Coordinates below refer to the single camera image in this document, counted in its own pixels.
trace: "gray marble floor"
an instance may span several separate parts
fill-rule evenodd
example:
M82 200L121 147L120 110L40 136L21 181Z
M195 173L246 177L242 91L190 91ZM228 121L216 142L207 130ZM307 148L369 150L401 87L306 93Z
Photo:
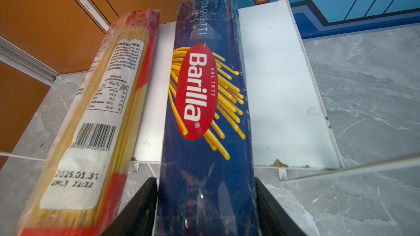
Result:
M420 26L305 42L345 167L420 153ZM45 158L84 74L58 77L13 153ZM0 171L0 236L17 224L43 166L10 158ZM420 167L281 182L256 169L309 236L420 234ZM310 170L287 170L288 177ZM159 165L129 174L120 210Z

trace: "spaghetti box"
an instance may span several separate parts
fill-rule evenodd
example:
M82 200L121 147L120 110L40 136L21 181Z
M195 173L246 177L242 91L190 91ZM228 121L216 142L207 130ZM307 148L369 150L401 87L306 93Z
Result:
M258 235L236 0L181 2L160 170L157 235Z

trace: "plastic wrapped spaghetti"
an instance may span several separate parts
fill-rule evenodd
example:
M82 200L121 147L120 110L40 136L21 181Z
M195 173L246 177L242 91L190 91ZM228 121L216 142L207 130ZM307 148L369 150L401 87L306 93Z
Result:
M157 235L258 235L236 0L182 2L176 20Z
M117 216L142 115L160 13L105 35L51 146L16 235L94 236Z

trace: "yellow spaghetti graphic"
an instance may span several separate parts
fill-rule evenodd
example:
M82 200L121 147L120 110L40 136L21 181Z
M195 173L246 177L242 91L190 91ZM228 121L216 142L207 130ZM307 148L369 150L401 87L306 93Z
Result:
M181 129L182 134L184 136L188 134L188 130L185 127L185 124L182 121L181 116L176 110L175 102L174 102L174 99L172 98L172 95L174 96L174 98L176 98L176 86L178 83L179 71L181 70L182 61L184 60L184 57L189 49L190 47L182 47L182 48L175 49L173 51L171 79L169 81L169 99L171 102L172 111L175 115L178 126ZM230 82L230 80L232 80L232 76L229 75L226 71L223 71L223 69L227 70L229 73L233 74L234 76L238 76L239 72L234 71L230 67L225 65L224 62L226 61L226 59L224 59L220 55L214 52L213 52L213 55L216 60L216 66L217 66L217 71L218 71L218 83L219 83L217 110L232 125L232 127L239 134L239 136L241 136L242 139L245 139L246 138L245 134L242 132L242 130L239 128L237 124L237 123L241 123L241 120L236 115L238 114L242 116L244 112L235 105L237 103L241 105L244 104L244 101L243 101L244 96L240 93L241 90ZM215 120L218 120L218 119L220 119L220 116L216 112L214 114L214 120L212 121L211 126L214 129L214 131L217 133L217 135L220 137L220 139L224 139L225 134L215 122ZM210 145L212 150L214 151L219 150L226 160L229 160L231 158L228 151L220 143L219 139L213 134L213 132L210 129L206 131L206 133L204 134L204 138L206 139L207 143Z

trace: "barilla logo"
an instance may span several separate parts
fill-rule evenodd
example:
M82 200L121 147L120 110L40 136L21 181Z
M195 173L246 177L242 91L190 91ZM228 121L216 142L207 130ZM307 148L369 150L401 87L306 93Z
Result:
M184 138L196 140L206 133L216 112L217 98L218 76L213 53L205 44L195 45L182 61L177 84L176 110L188 130Z

